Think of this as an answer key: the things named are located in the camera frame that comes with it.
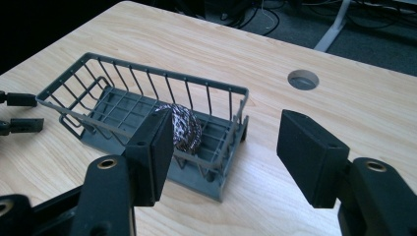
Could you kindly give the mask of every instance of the dark floor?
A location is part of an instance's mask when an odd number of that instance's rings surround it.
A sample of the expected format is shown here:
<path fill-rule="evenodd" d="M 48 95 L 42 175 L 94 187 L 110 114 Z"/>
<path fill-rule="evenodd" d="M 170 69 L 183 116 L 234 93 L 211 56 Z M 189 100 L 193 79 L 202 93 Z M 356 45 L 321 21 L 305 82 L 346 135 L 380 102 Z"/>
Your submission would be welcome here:
<path fill-rule="evenodd" d="M 341 4 L 341 0 L 181 1 L 197 6 L 199 9 L 196 12 L 201 12 L 201 7 L 206 6 L 203 12 L 207 21 L 229 24 L 257 34 L 269 32 L 268 37 L 308 48 L 314 48 L 319 42 L 333 23 Z M 225 9 L 230 10 L 224 7 L 229 1 L 249 4 L 241 14 L 221 20 Z M 400 5 L 401 12 L 398 12 L 387 10 L 387 7 L 365 6 L 356 1 L 364 0 L 353 1 L 347 24 L 328 53 L 417 76 L 417 7 L 406 5 L 404 8 L 404 5 Z M 384 3 L 384 6 L 394 9 L 397 7 L 393 0 L 366 1 Z M 3 32 L 0 37 L 0 75 L 117 2 L 119 0 L 73 0 L 62 3 L 16 0 L 3 3 L 0 8 L 0 29 Z M 148 5 L 158 2 L 159 6 L 156 7 L 177 11 L 172 5 L 180 1 L 136 2 Z M 295 9 L 289 3 L 303 5 Z"/>
<path fill-rule="evenodd" d="M 304 0 L 304 5 L 298 10 L 284 0 L 264 1 L 263 8 L 259 8 L 255 18 L 241 30 L 264 34 L 276 26 L 278 16 L 279 25 L 268 37 L 314 48 L 332 25 L 341 4 L 341 1 L 332 1 L 317 5 L 318 1 L 326 0 L 310 1 L 311 5 Z M 397 7 L 391 1 L 385 4 Z M 346 26 L 327 53 L 417 76 L 417 14 L 413 6 L 400 7 L 403 10 L 398 13 L 387 7 L 353 2 L 348 10 Z M 211 3 L 207 4 L 206 11 L 206 20 L 210 22 L 226 25 L 236 19 L 222 21 L 221 10 Z M 254 12 L 254 6 L 248 8 L 243 24 Z"/>

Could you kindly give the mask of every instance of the round hole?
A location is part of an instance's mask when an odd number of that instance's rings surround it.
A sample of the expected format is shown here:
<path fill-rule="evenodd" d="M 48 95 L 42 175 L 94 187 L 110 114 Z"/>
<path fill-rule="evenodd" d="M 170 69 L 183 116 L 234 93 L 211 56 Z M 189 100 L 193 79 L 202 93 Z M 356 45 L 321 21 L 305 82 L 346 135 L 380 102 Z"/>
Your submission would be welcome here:
<path fill-rule="evenodd" d="M 113 166 L 115 166 L 117 164 L 117 160 L 116 159 L 105 159 L 103 161 L 101 161 L 97 167 L 99 169 L 110 169 Z"/>
<path fill-rule="evenodd" d="M 110 231 L 110 223 L 109 222 L 101 222 L 95 225 L 91 231 L 89 232 L 90 236 L 106 236 Z"/>
<path fill-rule="evenodd" d="M 386 172 L 387 171 L 387 168 L 384 165 L 379 164 L 375 161 L 367 161 L 366 166 L 368 167 L 368 169 L 378 171 L 378 172 Z"/>
<path fill-rule="evenodd" d="M 0 202 L 0 216 L 5 215 L 13 208 L 13 201 L 3 200 Z"/>
<path fill-rule="evenodd" d="M 319 85 L 319 77 L 310 71 L 296 70 L 288 75 L 288 83 L 299 90 L 311 90 Z"/>
<path fill-rule="evenodd" d="M 145 141 L 139 141 L 138 143 L 137 143 L 137 146 L 147 146 L 148 145 L 148 143 L 147 142 L 145 142 Z"/>

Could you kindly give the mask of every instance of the metal wire basket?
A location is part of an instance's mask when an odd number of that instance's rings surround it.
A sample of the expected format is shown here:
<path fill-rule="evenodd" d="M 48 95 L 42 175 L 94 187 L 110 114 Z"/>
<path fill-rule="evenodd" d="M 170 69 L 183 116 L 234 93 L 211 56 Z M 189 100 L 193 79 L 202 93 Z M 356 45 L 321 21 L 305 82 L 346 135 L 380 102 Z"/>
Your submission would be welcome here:
<path fill-rule="evenodd" d="M 145 117 L 162 104 L 181 104 L 199 118 L 194 154 L 174 150 L 168 179 L 221 202 L 227 174 L 249 117 L 246 88 L 86 53 L 36 100 L 86 145 L 121 154 Z"/>

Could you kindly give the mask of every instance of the gray plastic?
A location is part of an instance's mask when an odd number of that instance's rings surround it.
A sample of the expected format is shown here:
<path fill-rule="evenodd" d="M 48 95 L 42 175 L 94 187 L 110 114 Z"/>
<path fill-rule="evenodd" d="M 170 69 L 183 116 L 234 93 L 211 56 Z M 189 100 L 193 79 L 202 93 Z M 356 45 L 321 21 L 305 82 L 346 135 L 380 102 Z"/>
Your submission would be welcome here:
<path fill-rule="evenodd" d="M 87 53 L 36 100 L 57 110 L 81 142 L 112 154 L 121 154 L 160 105 L 186 106 L 201 121 L 202 143 L 195 154 L 174 150 L 168 179 L 221 202 L 235 150 L 246 137 L 248 96 L 246 88 Z"/>

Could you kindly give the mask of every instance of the black cable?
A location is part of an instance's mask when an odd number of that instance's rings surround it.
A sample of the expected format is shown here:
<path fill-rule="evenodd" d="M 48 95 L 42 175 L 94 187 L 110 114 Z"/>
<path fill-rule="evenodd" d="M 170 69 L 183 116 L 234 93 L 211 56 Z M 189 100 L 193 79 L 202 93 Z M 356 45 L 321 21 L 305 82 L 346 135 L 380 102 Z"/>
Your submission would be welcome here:
<path fill-rule="evenodd" d="M 267 12 L 270 12 L 271 14 L 273 14 L 274 16 L 275 16 L 275 18 L 276 18 L 276 24 L 275 24 L 275 26 L 272 28 L 272 29 L 270 29 L 269 31 L 267 31 L 267 32 L 265 32 L 265 33 L 263 33 L 263 36 L 267 36 L 268 34 L 270 34 L 271 32 L 273 32 L 278 26 L 279 26 L 279 23 L 280 23 L 280 18 L 279 18 L 279 16 L 278 16 L 278 14 L 277 13 L 275 13 L 274 11 L 272 11 L 272 10 L 270 10 L 270 9 L 264 9 L 264 10 L 266 10 Z"/>
<path fill-rule="evenodd" d="M 408 26 L 410 26 L 410 27 L 415 27 L 415 28 L 417 28 L 417 22 L 413 22 L 413 21 L 411 21 L 411 20 L 409 20 L 409 19 L 406 19 L 404 16 L 402 16 L 402 17 L 400 18 L 400 21 L 401 21 L 401 23 L 402 23 L 402 24 L 408 25 Z"/>
<path fill-rule="evenodd" d="M 331 13 L 331 14 L 320 13 L 315 9 L 315 7 L 317 7 L 317 6 L 309 6 L 309 9 L 310 9 L 310 11 L 312 11 L 313 13 L 316 13 L 317 15 L 324 16 L 324 17 L 335 17 L 335 16 L 337 16 L 337 12 Z"/>
<path fill-rule="evenodd" d="M 363 6 L 364 6 L 363 9 L 368 14 L 368 16 L 370 16 L 371 18 L 390 19 L 390 17 L 387 17 L 387 15 L 382 14 L 382 11 L 384 9 L 382 6 L 369 6 L 369 5 L 365 4 L 365 0 L 362 0 L 362 2 L 363 2 Z"/>
<path fill-rule="evenodd" d="M 377 27 L 371 27 L 371 26 L 364 26 L 364 25 L 356 23 L 349 15 L 346 15 L 346 18 L 356 27 L 363 28 L 363 29 L 371 29 L 371 30 L 379 30 L 379 29 L 387 28 L 398 22 L 398 19 L 393 19 L 388 24 L 377 26 Z"/>
<path fill-rule="evenodd" d="M 303 6 L 324 6 L 324 5 L 329 5 L 329 4 L 333 4 L 333 3 L 339 3 L 341 2 L 341 0 L 325 0 L 323 2 L 320 3 L 303 3 Z"/>
<path fill-rule="evenodd" d="M 240 13 L 238 15 L 237 18 L 233 19 L 232 22 L 227 23 L 224 26 L 231 27 L 231 28 L 235 28 L 235 27 L 239 26 L 240 24 L 242 24 L 243 21 L 245 21 L 245 16 L 246 16 L 245 11 L 243 11 L 242 13 Z"/>
<path fill-rule="evenodd" d="M 255 16 L 257 15 L 258 10 L 259 10 L 259 8 L 255 8 L 254 14 L 252 14 L 251 18 L 245 24 L 240 25 L 237 29 L 241 29 L 241 28 L 245 27 L 248 23 L 250 23 L 255 18 Z"/>
<path fill-rule="evenodd" d="M 406 17 L 416 17 L 414 15 L 416 15 L 417 12 L 412 12 L 412 13 L 401 13 L 402 16 L 406 16 Z"/>

